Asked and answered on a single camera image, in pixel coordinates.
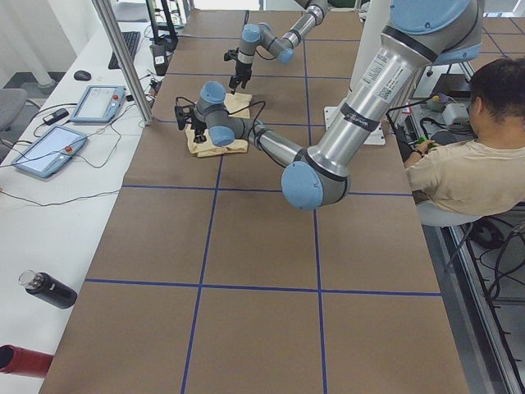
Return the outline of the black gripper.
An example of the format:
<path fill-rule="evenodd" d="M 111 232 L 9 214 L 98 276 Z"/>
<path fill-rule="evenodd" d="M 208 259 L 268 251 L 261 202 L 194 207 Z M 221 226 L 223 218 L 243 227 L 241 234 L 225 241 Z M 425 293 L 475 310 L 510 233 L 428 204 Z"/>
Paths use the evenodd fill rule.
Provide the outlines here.
<path fill-rule="evenodd" d="M 230 78 L 229 90 L 231 94 L 235 94 L 238 82 L 242 89 L 245 89 L 247 84 L 251 80 L 252 75 L 252 64 L 251 63 L 237 63 L 235 65 L 235 74 Z"/>
<path fill-rule="evenodd" d="M 195 143 L 205 143 L 206 135 L 205 130 L 207 125 L 205 122 L 200 121 L 197 118 L 194 118 L 191 122 L 191 129 L 194 131 L 194 142 Z"/>

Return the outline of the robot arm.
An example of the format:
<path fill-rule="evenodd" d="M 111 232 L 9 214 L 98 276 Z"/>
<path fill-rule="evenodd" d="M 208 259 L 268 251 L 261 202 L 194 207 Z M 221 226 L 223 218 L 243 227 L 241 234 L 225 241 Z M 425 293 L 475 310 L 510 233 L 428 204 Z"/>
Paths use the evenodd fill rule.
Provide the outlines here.
<path fill-rule="evenodd" d="M 393 1 L 389 10 L 380 48 L 318 144 L 302 148 L 258 119 L 233 117 L 226 87 L 216 81 L 203 86 L 195 104 L 176 110 L 179 126 L 190 126 L 198 142 L 223 147 L 246 140 L 263 151 L 284 168 L 282 192 L 295 208 L 340 201 L 349 188 L 350 160 L 416 72 L 474 59 L 481 47 L 481 1 Z"/>
<path fill-rule="evenodd" d="M 225 62 L 235 60 L 235 74 L 229 81 L 231 93 L 234 94 L 239 86 L 244 89 L 250 81 L 258 47 L 267 50 L 279 62 L 288 64 L 294 56 L 294 50 L 306 35 L 324 21 L 328 1 L 297 1 L 297 3 L 304 8 L 304 13 L 280 38 L 273 33 L 271 26 L 266 22 L 246 23 L 243 26 L 239 47 L 228 50 L 224 54 Z"/>

